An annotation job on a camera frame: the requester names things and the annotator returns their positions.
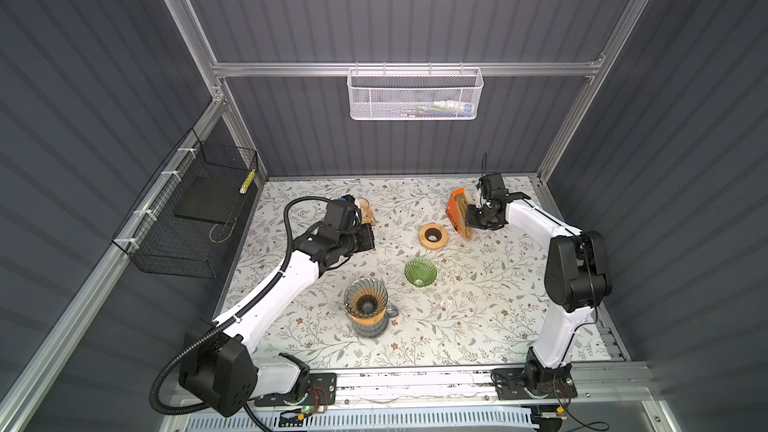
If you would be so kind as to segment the clear grey glass pitcher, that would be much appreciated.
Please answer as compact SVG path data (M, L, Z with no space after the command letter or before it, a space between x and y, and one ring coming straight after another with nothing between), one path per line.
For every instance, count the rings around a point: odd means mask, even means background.
M376 318L371 323L361 324L355 320L351 322L353 332L362 338L376 338L387 329L389 320L399 315L399 309L396 306L388 307L380 318Z

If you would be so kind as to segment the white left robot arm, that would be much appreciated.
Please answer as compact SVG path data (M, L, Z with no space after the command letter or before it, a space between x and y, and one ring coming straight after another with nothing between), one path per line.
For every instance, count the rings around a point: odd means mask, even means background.
M287 235L284 258L262 282L210 326L187 333L183 351L169 365L179 371L179 385L199 400L183 407L183 413L212 408L229 417L254 398L283 396L299 402L306 395L310 368L300 359L289 353L266 359L252 355L304 290L375 246L359 200L345 195L321 201L324 217L301 235Z

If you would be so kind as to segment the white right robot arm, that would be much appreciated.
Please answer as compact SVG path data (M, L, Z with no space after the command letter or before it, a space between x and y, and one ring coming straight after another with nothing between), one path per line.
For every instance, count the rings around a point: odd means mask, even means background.
M556 218L522 192L509 191L499 173L481 176L476 188L476 203L467 212L469 227L499 230L513 225L547 252L543 283L550 305L528 350L522 386L534 398L573 397L568 380L577 334L613 290L604 238Z

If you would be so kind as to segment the orange coffee filter box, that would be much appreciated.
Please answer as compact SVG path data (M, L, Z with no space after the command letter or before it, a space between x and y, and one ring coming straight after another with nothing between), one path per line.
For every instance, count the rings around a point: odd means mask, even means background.
M469 200L466 190L461 188L452 191L446 206L446 215L454 230L465 241L470 241L472 239L472 230L467 225L468 211Z

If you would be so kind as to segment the orange glass pitcher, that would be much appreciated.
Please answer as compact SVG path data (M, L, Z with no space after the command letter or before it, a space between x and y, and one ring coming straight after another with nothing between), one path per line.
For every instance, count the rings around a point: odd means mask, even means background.
M365 198L358 198L356 203L361 210L362 223L374 227L376 225L376 218L370 202Z

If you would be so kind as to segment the clear grey glass dripper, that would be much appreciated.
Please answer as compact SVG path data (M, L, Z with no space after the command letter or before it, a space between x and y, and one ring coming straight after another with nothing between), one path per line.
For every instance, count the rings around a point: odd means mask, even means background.
M388 291L383 281L371 277L353 281L345 290L345 309L358 317L371 316L387 308Z

